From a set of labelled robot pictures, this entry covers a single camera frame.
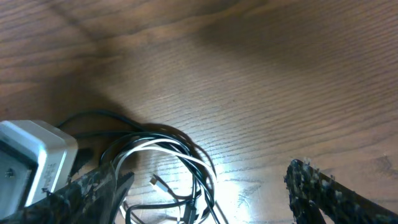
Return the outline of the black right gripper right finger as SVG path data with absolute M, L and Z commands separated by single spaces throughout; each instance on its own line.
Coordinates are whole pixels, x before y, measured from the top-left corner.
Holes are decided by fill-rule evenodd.
M 318 169 L 298 159 L 290 162 L 284 182 L 289 191 L 289 207 L 299 224 L 397 223 L 397 214 L 358 195 Z

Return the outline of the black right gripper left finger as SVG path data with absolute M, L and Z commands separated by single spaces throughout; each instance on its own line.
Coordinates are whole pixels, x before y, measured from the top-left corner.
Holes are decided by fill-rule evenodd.
M 134 182 L 134 173 L 120 177 L 112 164 L 98 167 L 56 192 L 1 219 L 5 224 L 114 223 L 119 206 Z

